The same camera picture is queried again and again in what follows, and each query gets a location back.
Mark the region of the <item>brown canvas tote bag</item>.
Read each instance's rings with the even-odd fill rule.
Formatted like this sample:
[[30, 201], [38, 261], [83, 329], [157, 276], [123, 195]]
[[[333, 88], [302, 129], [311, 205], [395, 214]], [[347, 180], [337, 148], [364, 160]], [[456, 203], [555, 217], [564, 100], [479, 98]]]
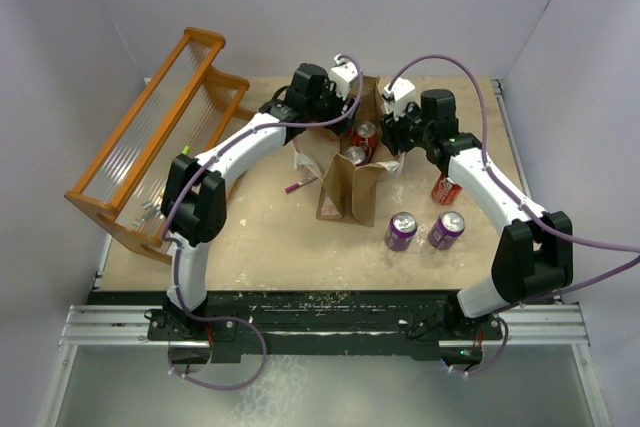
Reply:
[[376, 126], [376, 147], [364, 166], [356, 167], [343, 156], [345, 149], [353, 146], [353, 130], [339, 137], [328, 129], [309, 129], [292, 141], [295, 166], [308, 169], [321, 184], [317, 219], [374, 225], [377, 184], [386, 177], [399, 176], [405, 160], [403, 154], [392, 155], [381, 142], [384, 113], [379, 79], [367, 76], [353, 124], [354, 129], [357, 121], [366, 120]]

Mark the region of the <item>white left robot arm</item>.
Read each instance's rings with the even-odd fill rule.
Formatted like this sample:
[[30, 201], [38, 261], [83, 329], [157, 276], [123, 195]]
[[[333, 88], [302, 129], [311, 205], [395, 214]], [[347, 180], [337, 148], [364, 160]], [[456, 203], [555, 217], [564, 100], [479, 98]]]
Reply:
[[302, 63], [289, 85], [238, 132], [195, 157], [181, 154], [173, 160], [161, 204], [161, 238], [172, 262], [163, 309], [182, 338], [194, 339], [205, 329], [208, 252], [226, 222], [229, 189], [254, 164], [307, 129], [346, 132], [360, 103], [350, 94], [363, 89], [362, 70], [347, 55], [336, 56], [330, 70]]

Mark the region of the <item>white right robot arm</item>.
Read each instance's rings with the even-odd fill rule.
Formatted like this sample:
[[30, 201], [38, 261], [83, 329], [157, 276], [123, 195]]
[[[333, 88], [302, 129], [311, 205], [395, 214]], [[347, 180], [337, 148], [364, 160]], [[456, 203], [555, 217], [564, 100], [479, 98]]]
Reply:
[[451, 91], [418, 93], [407, 84], [385, 88], [382, 99], [382, 142], [388, 150], [399, 154], [423, 149], [428, 161], [474, 200], [500, 235], [490, 274], [447, 299], [444, 324], [452, 336], [467, 338], [493, 312], [572, 282], [572, 246], [553, 234], [571, 233], [569, 217], [527, 198], [483, 154], [476, 136], [460, 131]]

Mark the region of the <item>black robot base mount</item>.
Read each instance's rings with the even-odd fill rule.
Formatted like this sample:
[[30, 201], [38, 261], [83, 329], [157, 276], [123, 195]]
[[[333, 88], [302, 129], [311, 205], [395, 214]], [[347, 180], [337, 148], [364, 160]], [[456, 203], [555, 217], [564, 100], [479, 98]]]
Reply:
[[213, 350], [215, 363], [246, 355], [402, 356], [481, 360], [480, 342], [516, 339], [527, 319], [521, 309], [465, 320], [451, 290], [211, 291], [192, 315], [163, 292], [94, 292], [100, 307], [138, 307], [146, 338]]

